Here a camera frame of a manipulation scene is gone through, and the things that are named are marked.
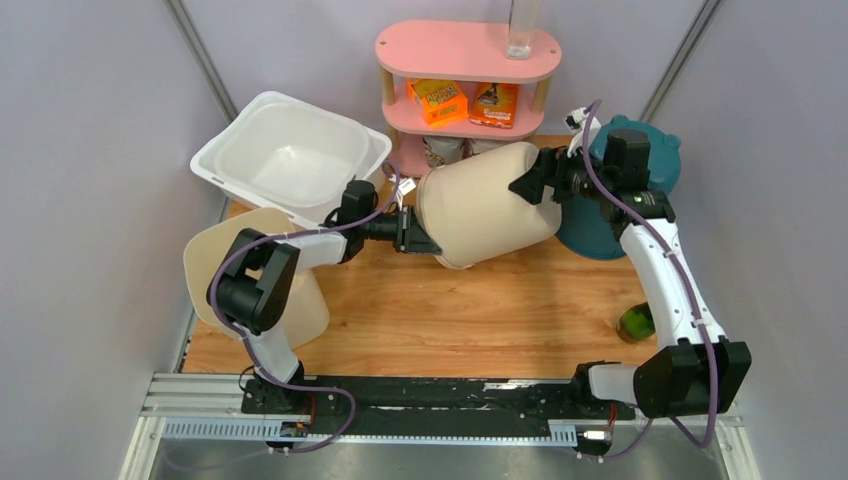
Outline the beige round bucket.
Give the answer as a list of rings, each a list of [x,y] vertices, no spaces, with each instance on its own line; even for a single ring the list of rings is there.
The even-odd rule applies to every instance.
[[[562,214],[551,188],[538,204],[509,190],[539,153],[531,143],[511,143],[435,168],[418,181],[414,211],[441,248],[441,265],[466,269],[555,235]]]

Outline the teal plastic bucket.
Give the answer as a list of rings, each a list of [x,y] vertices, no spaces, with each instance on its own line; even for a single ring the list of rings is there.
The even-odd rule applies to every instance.
[[[616,202],[597,191],[585,174],[562,205],[557,239],[573,252],[594,260],[621,258],[624,227],[633,222],[625,204],[645,219],[673,218],[668,195],[681,173],[681,140],[625,115],[616,115],[593,137],[589,155],[596,175]]]

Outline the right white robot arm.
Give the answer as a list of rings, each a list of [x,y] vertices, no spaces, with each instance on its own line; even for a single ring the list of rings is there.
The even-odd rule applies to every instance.
[[[596,202],[646,295],[656,353],[638,367],[579,365],[580,383],[570,393],[584,417],[598,416],[611,401],[635,406],[648,418],[723,414],[752,364],[747,344],[728,339],[699,293],[670,201],[648,185],[650,153],[646,133],[614,129],[602,157],[582,147],[544,148],[509,185],[532,205],[569,196]]]

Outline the white square plastic bin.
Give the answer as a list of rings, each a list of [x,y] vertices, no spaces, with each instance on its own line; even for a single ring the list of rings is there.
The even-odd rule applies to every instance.
[[[278,208],[311,229],[350,181],[381,187],[391,150],[388,136],[355,120],[267,91],[194,154],[190,169],[234,201]]]

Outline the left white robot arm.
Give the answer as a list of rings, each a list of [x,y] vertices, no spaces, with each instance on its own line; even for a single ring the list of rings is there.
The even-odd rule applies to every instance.
[[[297,412],[306,399],[305,386],[296,380],[301,362],[281,324],[296,275],[346,263],[369,240],[389,242],[402,254],[442,252],[411,207],[380,206],[372,183],[353,180],[316,229],[284,234],[242,229],[213,275],[207,301],[240,338],[258,375],[271,383],[267,400],[280,413]]]

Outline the beige square waste bin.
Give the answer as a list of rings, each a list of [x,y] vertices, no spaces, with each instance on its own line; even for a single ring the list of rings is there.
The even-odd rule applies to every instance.
[[[236,235],[245,228],[265,234],[290,233],[299,228],[280,209],[258,208],[236,215],[192,238],[183,253],[186,284],[199,318],[213,329],[235,339],[209,305],[206,296],[214,274],[225,259]],[[289,345],[298,348],[322,335],[330,323],[330,313],[314,274],[302,271],[294,278],[281,324]]]

